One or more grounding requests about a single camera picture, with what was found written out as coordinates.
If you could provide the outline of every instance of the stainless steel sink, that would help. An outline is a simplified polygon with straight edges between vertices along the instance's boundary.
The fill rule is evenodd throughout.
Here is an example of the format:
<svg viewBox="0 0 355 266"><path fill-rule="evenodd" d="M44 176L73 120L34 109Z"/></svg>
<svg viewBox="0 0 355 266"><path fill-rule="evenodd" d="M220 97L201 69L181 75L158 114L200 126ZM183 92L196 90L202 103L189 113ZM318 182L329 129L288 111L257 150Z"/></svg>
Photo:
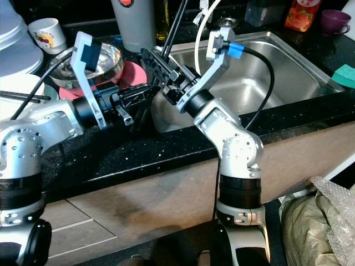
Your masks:
<svg viewBox="0 0 355 266"><path fill-rule="evenodd" d="M271 32L238 35L236 42L263 54L275 72L275 86L265 108L295 103L343 91L330 77ZM205 59L207 41L199 52L201 73L211 65ZM173 46L173 58L181 65L194 67L194 43ZM259 58L244 53L232 58L229 69L210 89L238 115L256 111L264 99L270 82L268 68ZM175 106L158 94L151 106L155 127L166 132L193 125L188 114L180 114Z"/></svg>

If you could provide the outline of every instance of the chopsticks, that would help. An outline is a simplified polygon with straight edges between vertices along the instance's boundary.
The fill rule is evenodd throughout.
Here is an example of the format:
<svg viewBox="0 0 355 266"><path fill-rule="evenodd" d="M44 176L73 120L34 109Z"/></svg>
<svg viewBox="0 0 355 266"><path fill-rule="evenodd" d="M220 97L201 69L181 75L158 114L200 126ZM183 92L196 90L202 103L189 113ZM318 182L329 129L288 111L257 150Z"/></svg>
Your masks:
<svg viewBox="0 0 355 266"><path fill-rule="evenodd" d="M3 97L3 98L23 101L27 98L27 96L28 96L28 94L26 94L26 93L15 93L12 91L0 90L0 97ZM50 101L50 97L44 96L44 95L34 95L32 97L32 99L30 100L30 102L35 103L35 104L40 104L40 100Z"/></svg>

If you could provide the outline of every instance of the green sponge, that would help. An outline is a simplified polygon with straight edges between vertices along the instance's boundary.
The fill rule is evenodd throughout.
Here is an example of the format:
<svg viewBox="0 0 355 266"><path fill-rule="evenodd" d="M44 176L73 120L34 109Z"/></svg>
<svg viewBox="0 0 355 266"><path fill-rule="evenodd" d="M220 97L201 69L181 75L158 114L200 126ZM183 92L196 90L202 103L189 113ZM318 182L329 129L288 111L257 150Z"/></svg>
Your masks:
<svg viewBox="0 0 355 266"><path fill-rule="evenodd" d="M332 80L343 86L355 89L355 68L343 65L335 71Z"/></svg>

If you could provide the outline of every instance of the gray bottle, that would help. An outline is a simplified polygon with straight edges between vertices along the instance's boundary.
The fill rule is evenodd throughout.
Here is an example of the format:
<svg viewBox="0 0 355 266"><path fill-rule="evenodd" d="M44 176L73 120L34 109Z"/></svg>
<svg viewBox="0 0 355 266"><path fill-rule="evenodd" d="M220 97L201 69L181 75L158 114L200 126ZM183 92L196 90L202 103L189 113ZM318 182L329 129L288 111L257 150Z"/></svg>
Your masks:
<svg viewBox="0 0 355 266"><path fill-rule="evenodd" d="M153 0L111 0L124 48L140 53L155 46Z"/></svg>

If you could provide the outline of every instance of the white bowl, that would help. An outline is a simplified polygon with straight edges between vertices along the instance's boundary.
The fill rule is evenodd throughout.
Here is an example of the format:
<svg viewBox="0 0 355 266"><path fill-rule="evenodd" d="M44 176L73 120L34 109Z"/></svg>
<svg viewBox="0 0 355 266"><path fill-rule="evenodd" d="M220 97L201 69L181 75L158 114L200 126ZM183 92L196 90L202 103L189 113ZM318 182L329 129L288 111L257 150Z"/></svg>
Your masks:
<svg viewBox="0 0 355 266"><path fill-rule="evenodd" d="M38 76L32 74L14 74L4 76L0 78L0 90L29 94L39 80L40 78ZM41 84L36 95L43 95L43 92L44 83ZM19 100L0 97L0 121L8 120L20 107L21 103L22 101ZM39 106L43 103L43 100L40 101L40 104L28 103L18 118L24 117L31 108Z"/></svg>

